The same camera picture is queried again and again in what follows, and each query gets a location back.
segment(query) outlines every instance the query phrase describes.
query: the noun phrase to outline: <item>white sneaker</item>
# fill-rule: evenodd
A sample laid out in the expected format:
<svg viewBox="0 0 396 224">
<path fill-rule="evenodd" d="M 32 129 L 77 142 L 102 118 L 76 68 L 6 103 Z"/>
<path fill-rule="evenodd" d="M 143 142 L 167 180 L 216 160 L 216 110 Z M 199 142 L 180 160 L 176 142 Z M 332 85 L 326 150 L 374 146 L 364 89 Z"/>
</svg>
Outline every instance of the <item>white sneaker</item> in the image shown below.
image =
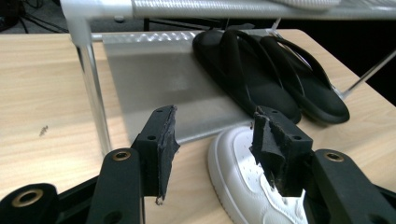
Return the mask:
<svg viewBox="0 0 396 224">
<path fill-rule="evenodd" d="M 221 133 L 208 153 L 209 173 L 234 223 L 307 223 L 303 199 L 284 198 L 271 188 L 250 153 L 253 131 L 238 127 Z"/>
</svg>

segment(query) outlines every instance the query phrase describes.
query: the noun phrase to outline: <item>shoe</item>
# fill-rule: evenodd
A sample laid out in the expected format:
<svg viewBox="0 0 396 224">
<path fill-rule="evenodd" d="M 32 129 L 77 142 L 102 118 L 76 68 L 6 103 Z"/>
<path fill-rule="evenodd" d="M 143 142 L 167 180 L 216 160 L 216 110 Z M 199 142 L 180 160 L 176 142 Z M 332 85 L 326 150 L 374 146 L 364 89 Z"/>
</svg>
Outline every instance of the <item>shoe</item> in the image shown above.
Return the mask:
<svg viewBox="0 0 396 224">
<path fill-rule="evenodd" d="M 208 167 L 219 200 L 234 223 L 307 223 L 303 200 L 273 189 L 250 153 L 253 131 L 238 127 L 220 133 L 208 153 Z"/>
<path fill-rule="evenodd" d="M 322 66 L 311 54 L 283 38 L 264 36 L 260 43 L 279 69 L 284 89 L 306 115 L 330 124 L 349 120 L 347 106 L 334 92 Z M 299 54 L 309 66 L 279 43 Z"/>
<path fill-rule="evenodd" d="M 297 123 L 300 109 L 283 90 L 279 73 L 259 40 L 237 30 L 206 31 L 193 39 L 192 47 L 201 66 L 249 116 L 262 105 Z"/>
</svg>

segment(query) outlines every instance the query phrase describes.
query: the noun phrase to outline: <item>brass grommet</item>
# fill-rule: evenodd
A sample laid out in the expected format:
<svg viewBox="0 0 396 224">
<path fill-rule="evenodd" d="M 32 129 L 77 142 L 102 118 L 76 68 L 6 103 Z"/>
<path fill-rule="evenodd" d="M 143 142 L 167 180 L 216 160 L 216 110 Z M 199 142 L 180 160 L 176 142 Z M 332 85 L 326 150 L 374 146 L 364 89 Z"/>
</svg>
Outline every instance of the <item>brass grommet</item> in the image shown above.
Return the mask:
<svg viewBox="0 0 396 224">
<path fill-rule="evenodd" d="M 24 207 L 37 202 L 44 194 L 42 189 L 28 189 L 12 200 L 12 206 Z"/>
<path fill-rule="evenodd" d="M 113 155 L 113 160 L 114 161 L 125 161 L 128 158 L 131 157 L 131 153 L 128 151 L 119 151 L 117 153 L 114 153 Z"/>
<path fill-rule="evenodd" d="M 327 152 L 324 156 L 329 161 L 344 161 L 344 157 L 334 152 Z"/>
</svg>

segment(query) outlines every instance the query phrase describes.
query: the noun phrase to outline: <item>wooden table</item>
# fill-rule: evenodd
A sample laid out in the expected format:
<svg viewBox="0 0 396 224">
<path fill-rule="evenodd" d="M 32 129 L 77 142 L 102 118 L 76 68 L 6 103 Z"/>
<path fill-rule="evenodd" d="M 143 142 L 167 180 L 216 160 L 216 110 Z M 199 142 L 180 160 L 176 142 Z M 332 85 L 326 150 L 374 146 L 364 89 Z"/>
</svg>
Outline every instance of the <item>wooden table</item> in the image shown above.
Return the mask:
<svg viewBox="0 0 396 224">
<path fill-rule="evenodd" d="M 358 79 L 303 32 L 280 33 L 312 53 L 338 89 Z M 128 147 L 103 44 L 94 43 L 94 50 L 112 146 Z M 60 193 L 98 175 L 103 157 L 69 35 L 0 35 L 0 78 L 0 199 L 42 182 Z M 304 117 L 298 126 L 314 139 L 314 149 L 346 153 L 372 182 L 396 191 L 395 107 L 366 84 L 345 102 L 347 123 L 323 126 Z M 147 223 L 231 223 L 206 166 L 211 140 L 180 148 L 164 205 L 146 198 Z"/>
</svg>

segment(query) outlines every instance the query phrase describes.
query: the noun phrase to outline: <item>black slide sandal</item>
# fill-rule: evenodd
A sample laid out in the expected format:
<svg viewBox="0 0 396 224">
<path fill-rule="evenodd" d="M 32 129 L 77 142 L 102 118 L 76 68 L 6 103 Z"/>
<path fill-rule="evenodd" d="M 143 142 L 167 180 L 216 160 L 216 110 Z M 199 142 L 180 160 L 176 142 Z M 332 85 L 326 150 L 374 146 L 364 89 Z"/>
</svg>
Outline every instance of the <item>black slide sandal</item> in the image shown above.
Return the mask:
<svg viewBox="0 0 396 224">
<path fill-rule="evenodd" d="M 193 51 L 206 72 L 250 116 L 263 105 L 297 123 L 300 109 L 282 89 L 277 71 L 259 41 L 241 31 L 206 31 L 192 41 Z"/>
<path fill-rule="evenodd" d="M 265 36 L 261 44 L 279 69 L 285 89 L 309 117 L 324 123 L 343 123 L 349 120 L 349 111 L 318 61 L 308 52 L 288 40 Z M 298 53 L 296 55 L 280 45 Z"/>
</svg>

